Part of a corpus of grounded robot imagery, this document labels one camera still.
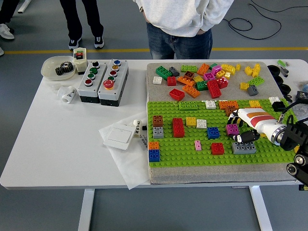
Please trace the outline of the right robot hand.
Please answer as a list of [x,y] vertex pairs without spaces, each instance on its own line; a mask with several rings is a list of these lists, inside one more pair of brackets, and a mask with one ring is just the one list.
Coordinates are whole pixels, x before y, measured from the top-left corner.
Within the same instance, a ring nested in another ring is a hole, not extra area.
[[259,139],[260,134],[264,133],[268,140],[279,145],[286,125],[277,122],[268,112],[262,108],[244,108],[233,111],[228,119],[228,124],[235,124],[240,119],[240,126],[243,122],[247,123],[252,130],[246,131],[232,138],[239,143],[248,143]]

